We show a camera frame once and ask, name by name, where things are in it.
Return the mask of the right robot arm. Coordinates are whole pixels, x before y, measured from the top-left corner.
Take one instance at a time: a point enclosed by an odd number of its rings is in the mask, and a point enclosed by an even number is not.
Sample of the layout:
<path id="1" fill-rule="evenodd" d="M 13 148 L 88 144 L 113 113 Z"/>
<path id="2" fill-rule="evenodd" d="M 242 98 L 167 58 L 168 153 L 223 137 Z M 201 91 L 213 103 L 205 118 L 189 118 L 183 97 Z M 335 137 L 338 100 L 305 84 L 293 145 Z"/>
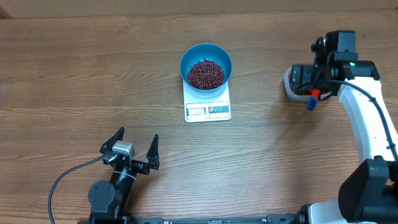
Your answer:
<path id="1" fill-rule="evenodd" d="M 336 199 L 304 205 L 295 223 L 397 223 L 397 131 L 385 106 L 380 74 L 359 60 L 353 30 L 326 33 L 312 43 L 311 65 L 285 73 L 288 99 L 307 104 L 337 96 L 358 147 L 359 166 L 342 183 Z"/>

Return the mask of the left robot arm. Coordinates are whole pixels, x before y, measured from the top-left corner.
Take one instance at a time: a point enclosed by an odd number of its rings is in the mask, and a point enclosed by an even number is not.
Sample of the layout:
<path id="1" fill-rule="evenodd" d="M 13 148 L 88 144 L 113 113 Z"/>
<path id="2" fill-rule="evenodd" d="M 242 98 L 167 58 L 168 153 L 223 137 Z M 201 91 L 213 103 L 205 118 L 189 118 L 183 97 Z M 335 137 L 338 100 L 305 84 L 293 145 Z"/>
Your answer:
<path id="1" fill-rule="evenodd" d="M 149 175 L 160 167 L 159 136 L 155 135 L 146 154 L 147 161 L 134 159 L 134 146 L 123 141 L 124 128 L 120 128 L 100 149 L 103 164 L 113 167 L 108 181 L 95 182 L 88 191 L 91 212 L 88 223 L 137 223 L 125 208 L 137 174 Z"/>

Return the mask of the orange scoop with blue handle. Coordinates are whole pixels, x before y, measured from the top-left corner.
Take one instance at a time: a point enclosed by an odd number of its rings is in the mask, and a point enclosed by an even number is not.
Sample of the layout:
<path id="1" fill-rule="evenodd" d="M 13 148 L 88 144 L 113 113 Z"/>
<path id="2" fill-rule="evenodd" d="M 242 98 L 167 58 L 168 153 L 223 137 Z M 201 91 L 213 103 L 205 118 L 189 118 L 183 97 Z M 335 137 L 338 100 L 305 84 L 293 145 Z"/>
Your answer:
<path id="1" fill-rule="evenodd" d="M 310 92 L 310 98 L 307 103 L 307 109 L 313 111 L 318 103 L 318 99 L 321 95 L 321 91 L 319 89 L 311 89 L 309 90 Z"/>

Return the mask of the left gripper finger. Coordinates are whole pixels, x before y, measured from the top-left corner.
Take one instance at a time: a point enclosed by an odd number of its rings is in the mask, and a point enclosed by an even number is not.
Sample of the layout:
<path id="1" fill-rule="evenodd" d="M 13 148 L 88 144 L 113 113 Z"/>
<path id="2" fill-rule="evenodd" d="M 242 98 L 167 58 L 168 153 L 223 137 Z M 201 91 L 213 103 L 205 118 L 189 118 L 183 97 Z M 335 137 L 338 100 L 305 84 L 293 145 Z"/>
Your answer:
<path id="1" fill-rule="evenodd" d="M 154 135 L 154 138 L 151 142 L 150 148 L 146 154 L 147 166 L 150 169 L 158 170 L 160 167 L 160 158 L 159 158 L 159 136 L 157 134 Z"/>
<path id="2" fill-rule="evenodd" d="M 124 136 L 124 127 L 120 127 L 120 129 L 110 137 L 104 144 L 102 144 L 100 148 L 100 153 L 105 154 L 108 150 L 112 150 L 112 147 L 115 145 L 117 141 L 122 141 Z"/>

